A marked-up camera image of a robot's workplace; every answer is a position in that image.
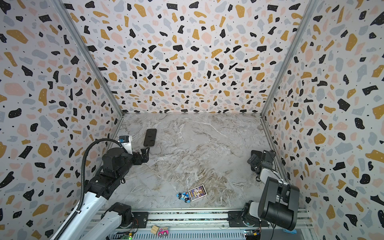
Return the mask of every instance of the ventilated metal panel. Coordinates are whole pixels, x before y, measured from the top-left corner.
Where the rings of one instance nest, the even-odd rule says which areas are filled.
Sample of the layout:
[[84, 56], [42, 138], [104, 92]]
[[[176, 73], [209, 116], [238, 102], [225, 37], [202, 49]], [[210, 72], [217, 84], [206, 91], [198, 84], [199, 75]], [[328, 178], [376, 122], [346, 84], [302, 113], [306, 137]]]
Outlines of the ventilated metal panel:
[[[119, 239], [121, 234], [112, 234], [110, 239]], [[135, 233], [133, 239], [201, 239], [201, 240], [244, 240], [244, 230], [174, 230], [169, 231], [166, 237], [159, 237], [148, 231], [138, 231]]]

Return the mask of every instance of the marble surface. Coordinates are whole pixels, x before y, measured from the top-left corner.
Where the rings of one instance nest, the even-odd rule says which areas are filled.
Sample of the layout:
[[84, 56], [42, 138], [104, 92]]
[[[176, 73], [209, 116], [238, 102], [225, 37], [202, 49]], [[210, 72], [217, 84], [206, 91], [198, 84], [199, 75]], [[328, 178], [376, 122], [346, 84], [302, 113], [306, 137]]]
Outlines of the marble surface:
[[[131, 135], [139, 151], [148, 128], [157, 129], [148, 163], [132, 166], [106, 208], [243, 207], [260, 200], [264, 184], [247, 164], [252, 149], [270, 149], [258, 114], [127, 114], [118, 136]], [[206, 197], [176, 197], [201, 184]]]

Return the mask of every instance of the toy car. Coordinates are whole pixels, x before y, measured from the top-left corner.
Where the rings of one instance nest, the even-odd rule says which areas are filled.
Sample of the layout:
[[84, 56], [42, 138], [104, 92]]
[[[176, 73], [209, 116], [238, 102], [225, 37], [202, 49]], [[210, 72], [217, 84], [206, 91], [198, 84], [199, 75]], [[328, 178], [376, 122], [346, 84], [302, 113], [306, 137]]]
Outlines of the toy car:
[[167, 236], [168, 235], [168, 227], [161, 228], [159, 230], [159, 233], [157, 234], [159, 237]]
[[183, 192], [183, 193], [178, 193], [177, 194], [177, 197], [179, 198], [179, 199], [183, 199], [185, 202], [191, 202], [191, 199], [189, 198], [189, 195], [188, 195], [188, 193], [187, 192]]

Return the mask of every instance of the black cable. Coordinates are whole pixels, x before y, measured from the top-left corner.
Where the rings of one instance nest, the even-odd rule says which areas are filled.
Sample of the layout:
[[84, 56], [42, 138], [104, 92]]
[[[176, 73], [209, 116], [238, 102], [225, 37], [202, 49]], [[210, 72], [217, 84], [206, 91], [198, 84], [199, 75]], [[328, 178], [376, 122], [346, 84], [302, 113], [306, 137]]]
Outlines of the black cable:
[[100, 219], [102, 219], [104, 216], [105, 216], [105, 214], [108, 212], [108, 209], [107, 210], [105, 210], [105, 212], [101, 215], [101, 218]]
[[275, 158], [273, 158], [273, 163], [275, 164], [275, 169], [273, 169], [273, 170], [276, 171], [276, 162], [275, 162]]
[[136, 223], [137, 223], [137, 228], [136, 228], [136, 231], [133, 234], [137, 233], [137, 230], [139, 229], [139, 221], [137, 219], [136, 219]]
[[[280, 192], [280, 196], [279, 196], [279, 205], [277, 206], [277, 216], [276, 216], [276, 221], [278, 221], [278, 217], [279, 217], [280, 201], [281, 201], [281, 192]], [[272, 240], [272, 238], [273, 238], [273, 233], [275, 232], [276, 224], [275, 224], [274, 227], [272, 226], [272, 228], [273, 228], [273, 230], [272, 230], [272, 236], [271, 236], [271, 239], [270, 239], [270, 240]]]
[[128, 230], [128, 231], [125, 231], [124, 233], [116, 233], [116, 234], [122, 234], [119, 238], [117, 239], [121, 239], [122, 237], [124, 237], [126, 235], [126, 233], [130, 232], [132, 230], [132, 228], [134, 227], [135, 223], [133, 222], [133, 220], [131, 221], [132, 223], [132, 227]]
[[120, 183], [124, 184], [124, 183], [125, 183], [125, 178], [123, 178], [123, 177], [121, 176], [121, 174], [119, 174], [119, 177], [120, 177]]
[[74, 219], [74, 217], [80, 212], [80, 209], [81, 207], [83, 206], [83, 202], [84, 202], [84, 196], [85, 196], [85, 193], [84, 193], [84, 189], [85, 189], [85, 164], [87, 162], [87, 156], [88, 156], [88, 153], [89, 151], [91, 150], [91, 148], [98, 144], [99, 142], [104, 142], [104, 141], [109, 141], [109, 142], [114, 142], [116, 143], [117, 145], [119, 145], [120, 147], [123, 148], [122, 144], [114, 139], [110, 139], [110, 138], [101, 138], [101, 139], [97, 139], [95, 140], [94, 142], [92, 142], [88, 147], [87, 149], [84, 151], [84, 156], [83, 156], [83, 161], [81, 162], [81, 195], [80, 195], [80, 199], [79, 199], [79, 202], [77, 204], [77, 208], [76, 210], [73, 212], [73, 214], [70, 216], [70, 218], [68, 219], [68, 221], [66, 221], [63, 225], [63, 227], [59, 230], [59, 232], [57, 233], [56, 237], [54, 238], [54, 240], [58, 240], [60, 238], [60, 236], [63, 234], [63, 232], [65, 231], [65, 229], [68, 227], [68, 225], [71, 223], [71, 221]]

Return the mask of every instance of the terrazzo pattern wall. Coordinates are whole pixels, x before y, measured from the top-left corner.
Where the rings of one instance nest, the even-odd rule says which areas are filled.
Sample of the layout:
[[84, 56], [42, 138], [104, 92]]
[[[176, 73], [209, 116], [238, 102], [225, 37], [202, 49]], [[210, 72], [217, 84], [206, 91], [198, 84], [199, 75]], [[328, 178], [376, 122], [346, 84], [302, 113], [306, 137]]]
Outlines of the terrazzo pattern wall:
[[384, 239], [383, 11], [319, 1], [265, 117], [319, 239]]
[[0, 8], [0, 239], [49, 239], [79, 198], [83, 151], [118, 117], [51, 2]]
[[258, 112], [307, 0], [65, 0], [124, 112]]

